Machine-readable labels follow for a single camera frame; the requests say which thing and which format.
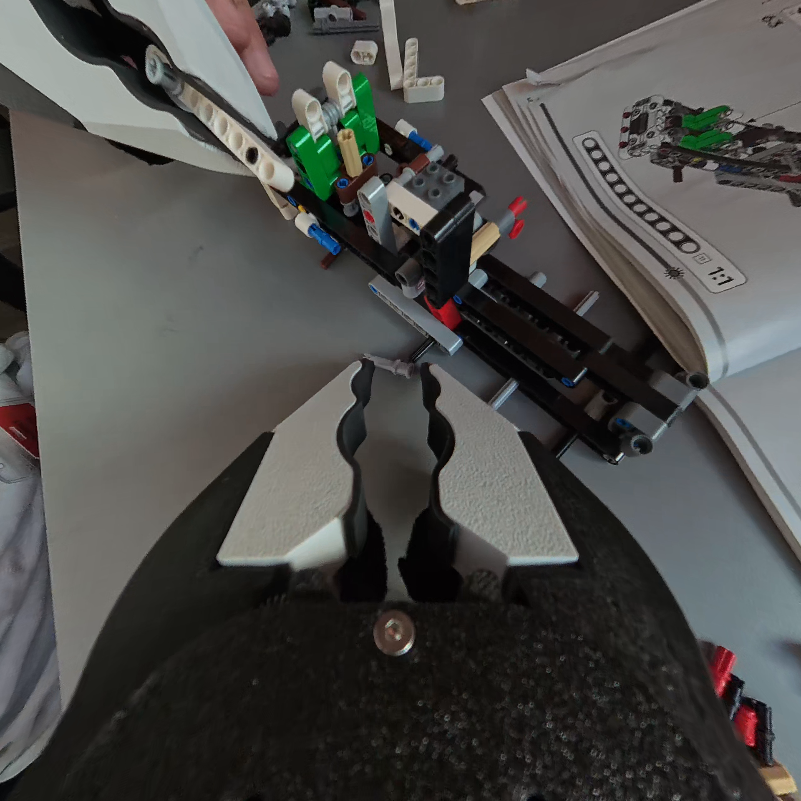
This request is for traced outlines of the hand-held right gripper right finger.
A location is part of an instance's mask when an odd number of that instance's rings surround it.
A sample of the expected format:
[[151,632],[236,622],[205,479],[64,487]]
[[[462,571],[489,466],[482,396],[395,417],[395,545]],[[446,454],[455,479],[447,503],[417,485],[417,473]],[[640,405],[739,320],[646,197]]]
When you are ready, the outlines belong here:
[[406,558],[422,569],[572,565],[579,553],[522,432],[440,366],[421,368],[427,442],[435,457],[428,504]]

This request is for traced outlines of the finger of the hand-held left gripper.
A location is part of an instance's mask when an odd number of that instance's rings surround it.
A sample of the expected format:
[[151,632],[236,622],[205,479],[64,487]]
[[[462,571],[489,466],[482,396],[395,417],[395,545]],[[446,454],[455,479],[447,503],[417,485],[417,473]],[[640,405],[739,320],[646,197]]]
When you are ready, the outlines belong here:
[[264,135],[156,44],[69,2],[2,2],[2,104],[62,118],[141,159],[252,175],[183,104],[178,81]]
[[245,66],[206,4],[207,1],[69,2],[103,25],[121,23],[164,45],[180,72],[212,91],[266,136],[275,126]]

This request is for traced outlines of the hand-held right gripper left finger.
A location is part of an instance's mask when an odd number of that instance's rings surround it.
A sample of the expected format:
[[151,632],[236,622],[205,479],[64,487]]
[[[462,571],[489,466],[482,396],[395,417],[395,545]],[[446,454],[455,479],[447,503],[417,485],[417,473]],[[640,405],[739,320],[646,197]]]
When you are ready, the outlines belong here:
[[368,538],[355,453],[375,366],[355,361],[279,423],[216,555],[226,567],[337,568]]

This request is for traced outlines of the long white lego beam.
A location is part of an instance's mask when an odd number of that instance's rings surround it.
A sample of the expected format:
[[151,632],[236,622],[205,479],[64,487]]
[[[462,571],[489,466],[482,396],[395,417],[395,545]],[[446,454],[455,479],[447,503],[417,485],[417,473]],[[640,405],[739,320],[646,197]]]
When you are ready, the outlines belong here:
[[255,133],[200,94],[184,80],[178,81],[176,103],[183,104],[261,183],[281,215],[293,221],[299,214],[287,198],[295,185],[295,172]]

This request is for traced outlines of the small grey lego pin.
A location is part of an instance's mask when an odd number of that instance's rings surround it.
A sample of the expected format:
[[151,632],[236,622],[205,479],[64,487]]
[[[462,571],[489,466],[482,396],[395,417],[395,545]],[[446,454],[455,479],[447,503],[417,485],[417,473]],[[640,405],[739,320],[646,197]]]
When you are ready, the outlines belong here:
[[392,375],[411,379],[416,375],[416,365],[400,359],[389,359],[383,356],[364,354],[363,358],[369,361],[376,369],[386,371]]

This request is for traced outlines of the lego truck chassis model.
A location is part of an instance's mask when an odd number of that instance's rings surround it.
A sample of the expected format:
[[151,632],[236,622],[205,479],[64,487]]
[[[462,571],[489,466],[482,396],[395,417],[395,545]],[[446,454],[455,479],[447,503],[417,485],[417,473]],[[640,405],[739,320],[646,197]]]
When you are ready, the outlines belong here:
[[431,347],[466,347],[506,384],[496,408],[517,392],[610,464],[653,450],[709,380],[650,366],[652,349],[629,353],[585,319],[594,296],[565,306],[501,262],[492,251],[524,227],[527,203],[480,213],[483,187],[454,155],[413,128],[375,115],[363,74],[326,62],[323,87],[293,93],[295,124],[278,144],[292,159],[295,184],[277,205],[325,249],[328,267],[342,251],[375,272],[369,288]]

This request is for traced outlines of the dark grey lego piece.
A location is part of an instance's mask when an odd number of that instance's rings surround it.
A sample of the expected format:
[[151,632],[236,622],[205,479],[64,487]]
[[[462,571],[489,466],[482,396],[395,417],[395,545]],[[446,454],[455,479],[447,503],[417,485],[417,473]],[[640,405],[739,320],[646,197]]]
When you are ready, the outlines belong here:
[[317,5],[312,9],[312,33],[317,36],[373,33],[380,23],[366,19],[351,5]]

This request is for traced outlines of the thin white lego beam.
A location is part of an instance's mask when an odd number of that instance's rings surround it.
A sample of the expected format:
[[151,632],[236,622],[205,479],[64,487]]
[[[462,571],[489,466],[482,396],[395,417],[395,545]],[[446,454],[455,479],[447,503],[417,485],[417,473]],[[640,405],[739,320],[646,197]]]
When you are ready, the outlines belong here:
[[395,2],[380,0],[379,10],[389,87],[391,91],[397,91],[403,84],[404,64],[398,38]]

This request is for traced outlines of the white angled lego beam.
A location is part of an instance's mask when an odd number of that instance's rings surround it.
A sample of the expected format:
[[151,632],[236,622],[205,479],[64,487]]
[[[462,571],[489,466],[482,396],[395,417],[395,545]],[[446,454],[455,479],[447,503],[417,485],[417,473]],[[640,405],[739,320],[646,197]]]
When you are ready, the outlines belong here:
[[445,79],[441,75],[418,74],[419,43],[408,38],[404,50],[402,90],[406,104],[438,103],[445,97]]

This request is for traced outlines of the red and black lego pieces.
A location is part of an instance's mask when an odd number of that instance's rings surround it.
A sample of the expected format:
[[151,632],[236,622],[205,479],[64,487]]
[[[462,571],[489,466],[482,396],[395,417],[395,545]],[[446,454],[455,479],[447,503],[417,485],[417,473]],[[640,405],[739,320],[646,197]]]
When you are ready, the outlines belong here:
[[738,739],[750,750],[760,766],[774,766],[775,732],[773,710],[765,702],[745,693],[745,682],[736,676],[736,655],[723,646],[712,646],[708,666],[716,696]]

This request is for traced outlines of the lego instruction booklet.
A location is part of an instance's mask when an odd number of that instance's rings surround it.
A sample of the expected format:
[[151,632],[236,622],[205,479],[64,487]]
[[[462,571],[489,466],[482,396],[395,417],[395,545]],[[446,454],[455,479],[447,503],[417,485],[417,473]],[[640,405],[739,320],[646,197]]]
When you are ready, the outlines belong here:
[[483,102],[800,551],[799,2],[700,2]]

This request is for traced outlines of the tan lego piece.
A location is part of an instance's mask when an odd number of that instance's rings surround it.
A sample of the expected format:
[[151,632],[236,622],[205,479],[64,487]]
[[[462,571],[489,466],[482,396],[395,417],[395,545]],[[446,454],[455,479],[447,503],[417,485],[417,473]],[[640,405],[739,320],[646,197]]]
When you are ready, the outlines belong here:
[[800,800],[799,785],[792,774],[779,761],[761,763],[759,775],[766,783],[775,800]]

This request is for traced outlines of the person's left hand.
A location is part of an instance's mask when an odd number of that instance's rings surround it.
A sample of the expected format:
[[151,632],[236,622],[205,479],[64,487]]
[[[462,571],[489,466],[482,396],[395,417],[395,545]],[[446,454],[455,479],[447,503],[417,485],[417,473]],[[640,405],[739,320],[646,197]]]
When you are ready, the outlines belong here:
[[242,60],[259,95],[277,94],[280,81],[248,1],[207,1],[210,11]]

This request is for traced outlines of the clear plastic parts bag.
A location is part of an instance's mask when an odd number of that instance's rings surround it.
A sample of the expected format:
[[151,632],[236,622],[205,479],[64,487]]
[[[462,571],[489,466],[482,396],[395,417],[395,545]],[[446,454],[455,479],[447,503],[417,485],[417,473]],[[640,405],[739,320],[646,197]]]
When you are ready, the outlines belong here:
[[1,783],[42,752],[61,715],[28,332],[1,345]]

